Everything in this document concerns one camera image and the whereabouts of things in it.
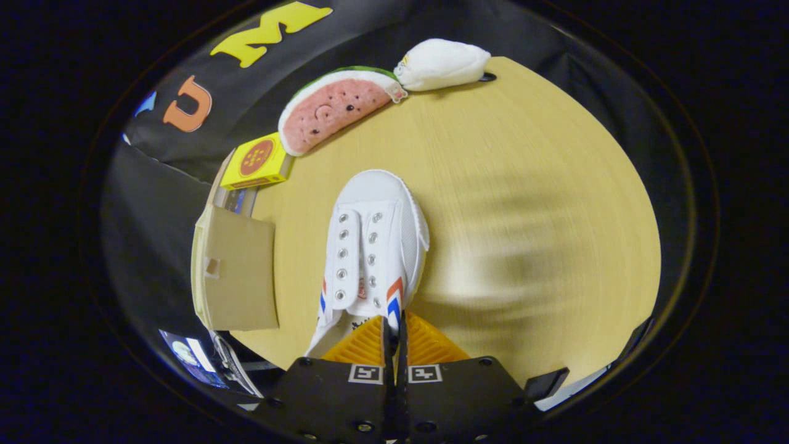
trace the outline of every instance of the yellow letter m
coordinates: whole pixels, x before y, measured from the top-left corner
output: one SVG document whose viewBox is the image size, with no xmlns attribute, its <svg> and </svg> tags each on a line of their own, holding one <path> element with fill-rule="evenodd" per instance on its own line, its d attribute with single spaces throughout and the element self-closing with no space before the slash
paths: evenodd
<svg viewBox="0 0 789 444">
<path fill-rule="evenodd" d="M 301 2 L 293 2 L 260 16 L 260 26 L 233 34 L 211 50 L 211 55 L 224 52 L 241 60 L 241 68 L 248 68 L 258 58 L 266 54 L 266 47 L 250 45 L 273 44 L 282 41 L 279 24 L 284 24 L 285 32 L 299 32 L 331 13 L 331 8 L 316 8 Z"/>
</svg>

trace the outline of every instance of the wooden table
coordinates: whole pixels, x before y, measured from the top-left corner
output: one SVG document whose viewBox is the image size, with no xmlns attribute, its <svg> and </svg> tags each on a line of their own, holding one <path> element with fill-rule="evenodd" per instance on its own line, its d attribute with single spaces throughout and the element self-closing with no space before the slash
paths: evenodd
<svg viewBox="0 0 789 444">
<path fill-rule="evenodd" d="M 316 324 L 328 218 L 359 171 L 405 180 L 431 250 L 409 307 L 471 356 L 492 355 L 523 384 L 608 365 L 650 314 L 660 243 L 649 197 L 614 138 L 534 72 L 492 58 L 498 80 L 413 93 L 298 159 L 259 191 L 275 223 L 279 329 L 232 332 L 287 368 Z"/>
</svg>

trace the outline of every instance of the yellow box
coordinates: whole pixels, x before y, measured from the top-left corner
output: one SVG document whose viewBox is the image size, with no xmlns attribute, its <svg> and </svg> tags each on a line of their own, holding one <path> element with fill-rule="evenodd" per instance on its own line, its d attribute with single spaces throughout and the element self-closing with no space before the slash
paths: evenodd
<svg viewBox="0 0 789 444">
<path fill-rule="evenodd" d="M 288 179 L 293 157 L 282 147 L 279 133 L 248 141 L 233 152 L 219 185 L 228 190 Z"/>
</svg>

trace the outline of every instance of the stuffed toy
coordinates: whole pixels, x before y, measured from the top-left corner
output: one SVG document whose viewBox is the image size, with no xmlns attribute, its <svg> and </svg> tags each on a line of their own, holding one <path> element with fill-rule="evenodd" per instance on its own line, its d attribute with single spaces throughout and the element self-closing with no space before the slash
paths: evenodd
<svg viewBox="0 0 789 444">
<path fill-rule="evenodd" d="M 300 89 L 279 118 L 282 147 L 303 156 L 332 134 L 408 91 L 428 91 L 479 81 L 489 52 L 442 39 L 425 40 L 406 53 L 394 72 L 369 66 L 332 71 Z"/>
<path fill-rule="evenodd" d="M 430 39 L 411 48 L 394 75 L 409 91 L 430 91 L 479 81 L 490 58 L 473 45 Z"/>
<path fill-rule="evenodd" d="M 326 74 L 299 90 L 279 118 L 282 147 L 301 156 L 383 105 L 408 96 L 395 75 L 367 66 Z"/>
</svg>

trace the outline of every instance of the white plush toy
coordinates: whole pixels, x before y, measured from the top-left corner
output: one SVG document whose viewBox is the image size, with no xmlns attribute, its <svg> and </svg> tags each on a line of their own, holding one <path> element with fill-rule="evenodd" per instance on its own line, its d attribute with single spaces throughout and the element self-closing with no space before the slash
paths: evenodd
<svg viewBox="0 0 789 444">
<path fill-rule="evenodd" d="M 482 78 L 491 58 L 486 50 L 460 42 L 429 39 L 406 53 L 394 75 L 408 91 L 429 91 Z"/>
</svg>

